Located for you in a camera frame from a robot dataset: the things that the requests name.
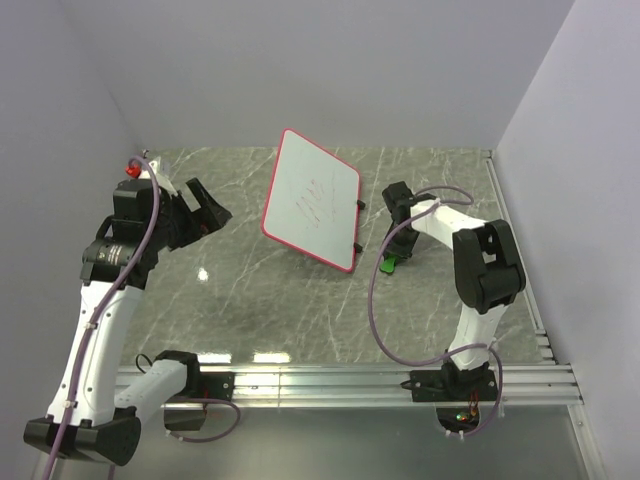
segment whiteboard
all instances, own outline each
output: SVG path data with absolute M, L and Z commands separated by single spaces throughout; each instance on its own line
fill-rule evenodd
M 262 232 L 351 272 L 360 174 L 299 133 L 282 132 L 262 215 Z

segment wall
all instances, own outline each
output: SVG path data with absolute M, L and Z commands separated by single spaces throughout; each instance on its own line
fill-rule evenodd
M 577 0 L 497 149 L 552 345 L 625 480 L 640 471 L 639 15 Z
M 0 65 L 0 477 L 22 479 L 25 423 L 71 347 L 82 251 L 134 145 L 57 1 L 0 3 Z
M 140 143 L 495 147 L 572 0 L 62 0 Z

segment green object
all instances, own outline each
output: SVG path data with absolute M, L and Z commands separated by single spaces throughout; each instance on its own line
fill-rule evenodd
M 396 260 L 398 260 L 398 257 L 395 255 L 389 255 L 384 262 L 380 264 L 380 271 L 391 275 L 396 269 Z

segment gray marble surface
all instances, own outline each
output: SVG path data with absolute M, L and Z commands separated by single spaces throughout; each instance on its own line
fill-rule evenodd
M 185 190 L 184 182 L 197 176 L 234 218 L 190 247 L 161 254 L 131 322 L 122 363 L 132 364 L 139 352 L 153 357 L 164 349 L 211 353 L 215 360 L 231 355 L 233 363 L 389 361 L 371 336 L 366 308 L 369 275 L 390 224 L 382 189 L 400 180 L 414 190 L 458 185 L 476 198 L 475 205 L 462 211 L 487 220 L 500 216 L 496 195 L 481 150 L 339 148 L 336 153 L 360 171 L 362 200 L 367 203 L 358 231 L 364 252 L 352 274 L 262 234 L 273 148 L 155 152 L 152 157 L 172 163 L 178 188 Z M 188 195 L 187 200 L 195 205 Z M 414 257 L 393 276 L 378 279 L 378 325 L 392 350 L 419 360 L 448 347 L 461 303 L 446 247 L 421 236 Z M 523 295 L 508 310 L 496 336 L 505 362 L 541 360 Z

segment black cable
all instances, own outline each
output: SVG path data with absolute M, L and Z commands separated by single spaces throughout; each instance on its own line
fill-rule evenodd
M 140 366 L 140 357 L 144 358 L 148 363 L 149 366 L 153 366 L 153 362 L 151 361 L 151 359 L 149 357 L 147 357 L 144 353 L 139 353 L 138 355 L 136 355 L 136 368 L 138 370 L 140 370 L 142 373 L 147 373 L 145 370 L 142 369 L 142 367 Z

